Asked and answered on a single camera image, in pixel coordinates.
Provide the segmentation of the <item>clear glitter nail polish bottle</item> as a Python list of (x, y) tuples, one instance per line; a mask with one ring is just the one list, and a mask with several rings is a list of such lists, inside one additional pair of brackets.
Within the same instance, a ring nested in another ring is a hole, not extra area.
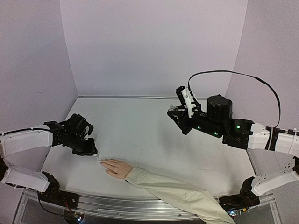
[(171, 111), (178, 111), (178, 107), (177, 106), (174, 106), (174, 105), (170, 105), (168, 111), (171, 112)]

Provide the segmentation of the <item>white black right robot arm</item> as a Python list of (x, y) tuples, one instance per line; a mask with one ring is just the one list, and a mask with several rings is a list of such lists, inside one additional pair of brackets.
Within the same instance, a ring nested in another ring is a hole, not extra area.
[(260, 203), (259, 197), (275, 188), (299, 180), (299, 132), (297, 129), (282, 130), (263, 126), (247, 119), (232, 117), (232, 101), (221, 95), (207, 99), (206, 112), (191, 96), (183, 94), (180, 106), (171, 106), (167, 115), (176, 123), (182, 134), (192, 129), (221, 138), (222, 143), (239, 149), (258, 149), (291, 155), (293, 167), (286, 164), (274, 174), (246, 179), (236, 195), (219, 198), (225, 211), (250, 208)]

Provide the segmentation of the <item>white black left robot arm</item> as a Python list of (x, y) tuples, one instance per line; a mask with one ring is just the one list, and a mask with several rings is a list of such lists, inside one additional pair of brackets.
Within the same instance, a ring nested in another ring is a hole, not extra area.
[(74, 155), (93, 156), (98, 150), (91, 137), (93, 125), (79, 114), (68, 120), (48, 121), (40, 127), (19, 129), (0, 134), (0, 182), (16, 188), (36, 190), (38, 199), (75, 209), (79, 195), (60, 189), (58, 180), (47, 172), (19, 168), (6, 158), (12, 154), (39, 147), (63, 146)]

